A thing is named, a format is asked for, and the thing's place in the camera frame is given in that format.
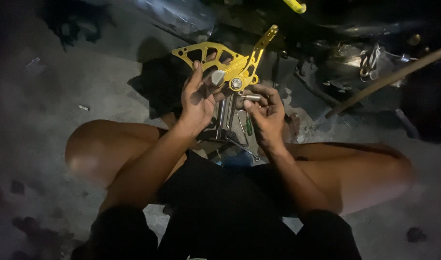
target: hex bolt head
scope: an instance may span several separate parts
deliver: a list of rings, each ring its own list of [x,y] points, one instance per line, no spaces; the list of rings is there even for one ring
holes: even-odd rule
[[[233,89],[240,89],[243,83],[241,83],[241,80],[238,78],[235,78],[231,81],[231,87]]]

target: man's right hand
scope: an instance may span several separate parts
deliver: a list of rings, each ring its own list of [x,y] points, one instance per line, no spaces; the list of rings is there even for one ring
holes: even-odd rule
[[[250,90],[263,97],[258,102],[243,102],[244,108],[252,115],[259,128],[259,133],[256,133],[260,135],[257,136],[259,145],[267,152],[284,148],[281,132],[285,123],[285,108],[278,91],[262,84],[252,85]]]

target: gold rearset bracket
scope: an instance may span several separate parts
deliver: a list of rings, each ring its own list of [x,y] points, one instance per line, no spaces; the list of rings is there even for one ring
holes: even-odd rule
[[[200,44],[190,45],[184,48],[172,50],[172,54],[181,58],[191,68],[193,68],[193,62],[188,54],[194,50],[201,51],[201,68],[205,71],[212,66],[216,66],[218,70],[225,72],[224,79],[219,82],[219,86],[222,86],[225,82],[229,82],[228,86],[233,91],[242,91],[249,85],[254,85],[258,82],[259,78],[256,75],[256,69],[264,53],[265,47],[275,37],[278,32],[278,26],[273,25],[270,29],[259,39],[257,44],[249,56],[242,56],[233,52],[229,48],[222,44],[204,42]],[[206,57],[208,52],[216,52],[214,60],[207,61]],[[222,54],[226,52],[231,55],[231,61],[228,64],[222,64],[220,58]]]

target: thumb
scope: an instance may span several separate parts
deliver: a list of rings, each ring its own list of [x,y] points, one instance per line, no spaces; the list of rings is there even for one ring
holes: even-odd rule
[[[203,78],[203,69],[201,68],[201,64],[199,61],[193,62],[193,74],[190,78],[190,81],[187,84],[186,89],[195,92],[200,87],[200,82]]]
[[[243,106],[246,109],[246,111],[252,115],[252,117],[258,122],[259,124],[265,120],[265,117],[261,114],[259,111],[259,108],[254,105],[251,101],[245,100],[243,102]]]

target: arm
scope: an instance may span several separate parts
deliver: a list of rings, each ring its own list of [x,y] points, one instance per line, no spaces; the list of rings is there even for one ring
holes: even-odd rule
[[[325,194],[295,162],[281,138],[285,110],[278,91],[262,85],[253,85],[252,91],[266,97],[259,103],[244,102],[259,128],[259,143],[270,162],[281,174],[287,189],[298,207],[301,220],[311,210],[330,210]]]
[[[194,66],[194,73],[183,89],[183,112],[179,121],[153,147],[119,171],[99,212],[117,205],[144,209],[193,139],[211,121],[214,98],[212,94],[204,97],[198,91],[203,84],[203,72],[199,62]]]

